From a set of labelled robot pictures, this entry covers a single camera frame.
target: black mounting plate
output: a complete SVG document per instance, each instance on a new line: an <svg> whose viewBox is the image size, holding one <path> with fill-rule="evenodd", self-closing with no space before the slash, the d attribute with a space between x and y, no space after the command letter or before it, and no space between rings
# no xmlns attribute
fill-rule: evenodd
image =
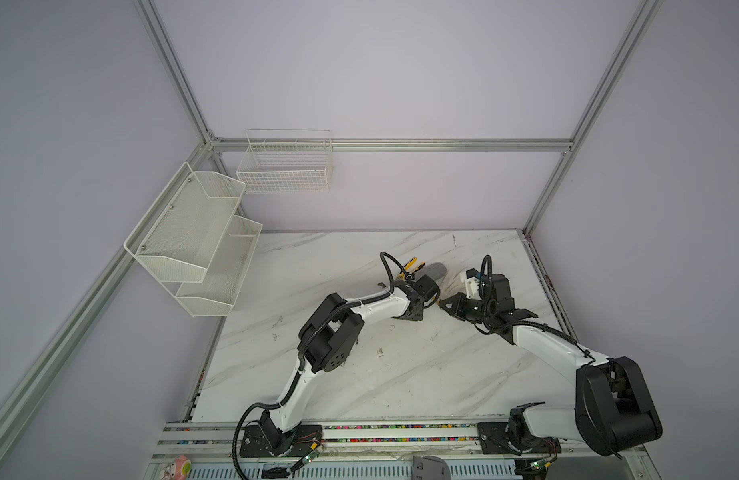
<svg viewBox="0 0 739 480"><path fill-rule="evenodd" d="M494 455L499 453L520 455L520 453L517 453L514 449L508 447L509 438L505 431L508 426L508 422L477 423L476 429L479 432L481 453L485 455ZM559 445L558 438L538 438L537 442L534 442L535 445L529 448L529 452L524 453L553 453L554 449L548 445L545 440L553 442L556 446L556 453L561 451L561 445Z"/></svg>
<svg viewBox="0 0 739 480"><path fill-rule="evenodd" d="M311 452L312 440L321 440L322 427L320 425L300 425L294 432L292 448L284 457L301 458ZM275 457L268 450L268 441L262 435L259 425L249 425L244 428L244 438L239 442L239 456L241 458L268 458Z"/></svg>

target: grid wire panel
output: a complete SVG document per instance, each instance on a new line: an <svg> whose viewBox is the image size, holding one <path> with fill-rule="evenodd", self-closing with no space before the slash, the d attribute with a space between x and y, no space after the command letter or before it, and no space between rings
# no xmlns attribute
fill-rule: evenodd
<svg viewBox="0 0 739 480"><path fill-rule="evenodd" d="M160 282L201 282L243 188L214 172L191 173L138 246L137 261Z"/></svg>
<svg viewBox="0 0 739 480"><path fill-rule="evenodd" d="M515 462L504 459L447 460L452 480L503 480L520 479L516 475ZM241 463L241 469L250 479L261 478L262 470L271 466L291 465L266 463ZM386 478L412 478L411 462L403 461L360 461L360 462L314 462L295 472L294 478L312 480L334 480L356 478L357 480L384 480ZM239 478L233 465L227 463L194 463L188 478Z"/></svg>
<svg viewBox="0 0 739 480"><path fill-rule="evenodd" d="M201 283L183 283L175 297L193 316L226 316L236 304L262 225L234 215Z"/></svg>
<svg viewBox="0 0 739 480"><path fill-rule="evenodd" d="M236 174L249 194L329 191L331 140L250 140Z"/></svg>

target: white marble table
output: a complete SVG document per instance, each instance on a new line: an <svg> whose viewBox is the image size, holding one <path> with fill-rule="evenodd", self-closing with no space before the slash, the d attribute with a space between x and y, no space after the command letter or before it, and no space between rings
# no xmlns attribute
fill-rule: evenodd
<svg viewBox="0 0 739 480"><path fill-rule="evenodd" d="M194 422L235 422L253 402L274 402L296 359L297 334L329 293L363 296L387 282L378 253L448 268L442 298L463 291L458 273L485 254L505 274L518 308L558 327L513 230L263 234L235 311L207 372ZM574 403L556 371L499 336L484 336L434 306L422 322L366 326L345 366L327 373L305 418L474 418L526 402Z"/></svg>

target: white mesh shelf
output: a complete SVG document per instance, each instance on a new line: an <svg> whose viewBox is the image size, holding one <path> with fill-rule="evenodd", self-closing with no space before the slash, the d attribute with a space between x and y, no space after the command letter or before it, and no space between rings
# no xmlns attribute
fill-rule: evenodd
<svg viewBox="0 0 739 480"><path fill-rule="evenodd" d="M329 191L334 165L328 130L248 130L247 139L236 175L248 194Z"/></svg>
<svg viewBox="0 0 739 480"><path fill-rule="evenodd" d="M175 298L193 316L226 316L236 303L262 225L234 215L202 283L183 283Z"/></svg>
<svg viewBox="0 0 739 480"><path fill-rule="evenodd" d="M124 248L192 316L226 316L239 296L262 225L236 215L244 183L184 164L151 211L163 209L144 234L146 218Z"/></svg>
<svg viewBox="0 0 739 480"><path fill-rule="evenodd" d="M130 253L160 282L201 282L239 206L244 183L216 172L188 176Z"/></svg>

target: robotic arm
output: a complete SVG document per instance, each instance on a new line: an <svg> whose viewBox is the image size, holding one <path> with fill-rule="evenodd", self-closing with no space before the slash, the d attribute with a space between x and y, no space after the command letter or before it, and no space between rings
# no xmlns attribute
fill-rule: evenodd
<svg viewBox="0 0 739 480"><path fill-rule="evenodd" d="M420 321L424 309L437 302L439 287L430 276L423 274L416 280L392 256L383 252L380 257L388 288L358 299L343 299L337 293L326 297L298 334L298 360L288 388L275 404L256 403L241 418L234 436L234 464L240 427L253 408L263 408L259 425L268 453L284 455L292 447L318 379L345 362L364 325L388 318ZM401 269L401 280L393 279L386 258ZM509 452L520 455L538 441L565 438L585 442L596 453L608 456L662 435L660 419L633 360L611 359L586 349L564 332L532 321L537 315L515 308L509 280L491 273L489 255L481 271L470 269L460 278L465 293L439 301L442 310L473 323L485 335L499 334L534 353L575 388L574 406L536 402L512 408L507 428L499 432L500 444Z"/></svg>

